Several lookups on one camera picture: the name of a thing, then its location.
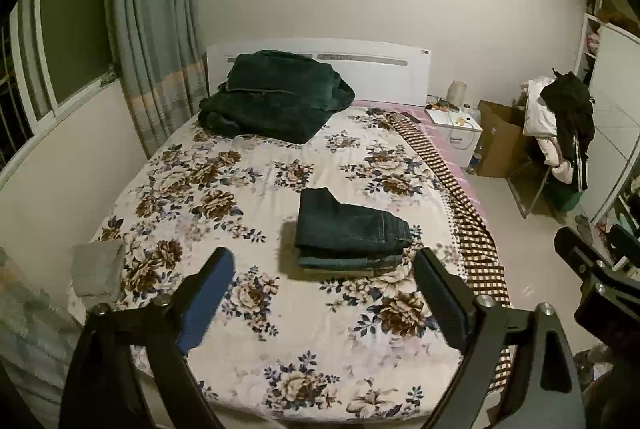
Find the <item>dark blue denim jeans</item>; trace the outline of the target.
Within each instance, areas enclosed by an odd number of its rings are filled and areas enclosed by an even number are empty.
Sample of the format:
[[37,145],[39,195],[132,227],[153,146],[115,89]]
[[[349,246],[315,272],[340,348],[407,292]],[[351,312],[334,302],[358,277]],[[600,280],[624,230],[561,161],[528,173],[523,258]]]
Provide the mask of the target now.
[[300,192],[294,246],[305,269],[387,270],[411,245],[409,224],[386,210],[341,203],[326,188]]

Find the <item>grey folded cloth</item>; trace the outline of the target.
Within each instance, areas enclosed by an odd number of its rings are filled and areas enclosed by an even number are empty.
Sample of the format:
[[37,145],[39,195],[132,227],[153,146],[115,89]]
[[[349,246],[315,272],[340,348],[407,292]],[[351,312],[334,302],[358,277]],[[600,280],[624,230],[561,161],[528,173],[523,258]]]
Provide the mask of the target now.
[[121,239],[77,245],[72,256],[72,280],[77,296],[112,296],[118,292],[125,257]]

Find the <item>metal folding chair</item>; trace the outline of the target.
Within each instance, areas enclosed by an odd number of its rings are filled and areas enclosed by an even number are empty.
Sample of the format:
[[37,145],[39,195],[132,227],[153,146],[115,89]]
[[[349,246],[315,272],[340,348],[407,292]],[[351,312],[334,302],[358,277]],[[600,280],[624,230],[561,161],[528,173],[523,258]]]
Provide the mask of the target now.
[[552,207],[546,197],[551,177],[551,167],[544,163],[544,153],[537,141],[529,138],[522,155],[506,177],[506,183],[523,219],[533,214],[552,215]]

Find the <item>brown checkered blanket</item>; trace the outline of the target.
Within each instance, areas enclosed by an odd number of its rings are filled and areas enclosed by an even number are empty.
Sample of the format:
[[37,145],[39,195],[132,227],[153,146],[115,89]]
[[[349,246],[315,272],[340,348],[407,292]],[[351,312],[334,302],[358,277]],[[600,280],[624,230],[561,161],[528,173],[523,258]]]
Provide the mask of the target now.
[[420,127],[391,111],[365,108],[349,115],[360,145],[346,176],[368,204],[385,206],[409,223],[411,244],[398,264],[336,287],[340,305],[352,305],[345,343],[343,390],[354,395],[358,417],[401,401],[426,409],[450,384],[463,353],[446,337],[441,302],[414,267],[431,253],[473,293],[510,303],[497,248],[456,175]]

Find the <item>floral bed sheet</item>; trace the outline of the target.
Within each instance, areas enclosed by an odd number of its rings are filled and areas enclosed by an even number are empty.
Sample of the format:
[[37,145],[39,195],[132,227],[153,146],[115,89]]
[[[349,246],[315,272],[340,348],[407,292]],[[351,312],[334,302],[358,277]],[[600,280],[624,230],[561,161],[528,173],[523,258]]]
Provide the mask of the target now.
[[393,401],[380,415],[352,412],[343,374],[352,354],[346,329],[356,310],[340,305],[335,290],[367,276],[306,270],[297,262],[304,189],[326,188],[341,203],[393,214],[368,204],[344,170],[361,140],[349,115],[365,108],[333,115],[304,144],[228,139],[191,120],[143,166],[96,230],[97,241],[125,244],[120,310],[176,290],[216,248],[232,251],[232,282],[188,357],[209,402],[276,420],[377,423],[426,416],[442,396],[416,411]]

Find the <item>brown cardboard box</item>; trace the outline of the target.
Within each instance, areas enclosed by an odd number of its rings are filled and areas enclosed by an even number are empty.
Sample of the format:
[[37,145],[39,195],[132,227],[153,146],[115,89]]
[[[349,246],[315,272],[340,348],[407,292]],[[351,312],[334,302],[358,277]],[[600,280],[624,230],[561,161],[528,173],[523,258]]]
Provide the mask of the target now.
[[523,134],[524,112],[519,108],[480,101],[480,162],[477,175],[506,178],[524,160],[527,139]]

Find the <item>white bedside table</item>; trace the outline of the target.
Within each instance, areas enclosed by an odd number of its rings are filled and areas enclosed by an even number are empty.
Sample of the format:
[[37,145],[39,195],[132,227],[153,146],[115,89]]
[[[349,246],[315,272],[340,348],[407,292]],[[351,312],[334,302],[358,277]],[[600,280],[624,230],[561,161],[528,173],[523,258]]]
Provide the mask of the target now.
[[483,132],[480,124],[462,111],[431,108],[426,115],[445,139],[454,163],[460,168],[468,168]]

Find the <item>white wardrobe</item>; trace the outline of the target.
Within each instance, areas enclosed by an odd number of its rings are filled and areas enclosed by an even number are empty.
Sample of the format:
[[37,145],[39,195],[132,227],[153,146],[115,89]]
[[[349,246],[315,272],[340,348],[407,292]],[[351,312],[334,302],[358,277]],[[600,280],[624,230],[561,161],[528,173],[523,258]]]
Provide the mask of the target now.
[[587,0],[576,75],[588,87],[594,138],[580,207],[601,239],[639,235],[639,25],[611,0]]

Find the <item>white cylindrical lamp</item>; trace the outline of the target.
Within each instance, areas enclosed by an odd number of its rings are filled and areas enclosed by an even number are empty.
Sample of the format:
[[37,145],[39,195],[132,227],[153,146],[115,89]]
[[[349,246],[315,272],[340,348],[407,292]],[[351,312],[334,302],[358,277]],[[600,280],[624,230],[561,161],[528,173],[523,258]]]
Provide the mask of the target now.
[[446,101],[456,108],[461,108],[464,104],[466,90],[468,90],[468,85],[465,82],[458,82],[454,80],[451,82],[446,95]]

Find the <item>dark green fleece blanket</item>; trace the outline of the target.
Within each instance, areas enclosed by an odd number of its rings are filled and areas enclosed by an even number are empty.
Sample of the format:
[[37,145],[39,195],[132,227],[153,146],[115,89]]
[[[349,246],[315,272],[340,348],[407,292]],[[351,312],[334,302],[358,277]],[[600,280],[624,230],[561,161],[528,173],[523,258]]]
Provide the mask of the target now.
[[212,134],[304,144],[355,91],[328,63],[277,50],[242,53],[217,92],[200,102],[198,122]]

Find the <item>white bed headboard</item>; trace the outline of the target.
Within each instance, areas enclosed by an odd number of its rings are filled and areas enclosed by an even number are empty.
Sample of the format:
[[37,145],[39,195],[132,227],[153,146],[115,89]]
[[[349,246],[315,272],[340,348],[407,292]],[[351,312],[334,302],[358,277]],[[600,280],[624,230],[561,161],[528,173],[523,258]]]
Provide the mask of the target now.
[[389,42],[336,38],[266,38],[213,44],[206,48],[210,91],[226,79],[241,53],[278,50],[329,63],[358,100],[422,106],[428,94],[430,50]]

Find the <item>blue-grey striped curtain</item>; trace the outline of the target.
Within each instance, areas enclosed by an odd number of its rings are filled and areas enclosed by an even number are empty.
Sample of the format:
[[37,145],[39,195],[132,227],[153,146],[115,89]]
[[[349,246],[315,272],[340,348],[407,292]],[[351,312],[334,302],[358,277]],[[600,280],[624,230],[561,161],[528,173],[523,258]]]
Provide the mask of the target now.
[[154,154],[208,94],[192,0],[110,0],[120,80]]

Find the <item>white window frame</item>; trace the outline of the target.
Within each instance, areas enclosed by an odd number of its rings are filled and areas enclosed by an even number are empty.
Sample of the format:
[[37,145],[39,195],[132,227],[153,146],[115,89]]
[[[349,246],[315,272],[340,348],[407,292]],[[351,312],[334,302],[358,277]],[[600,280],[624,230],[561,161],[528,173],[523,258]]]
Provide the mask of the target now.
[[105,0],[18,0],[10,14],[10,44],[35,136],[115,79]]

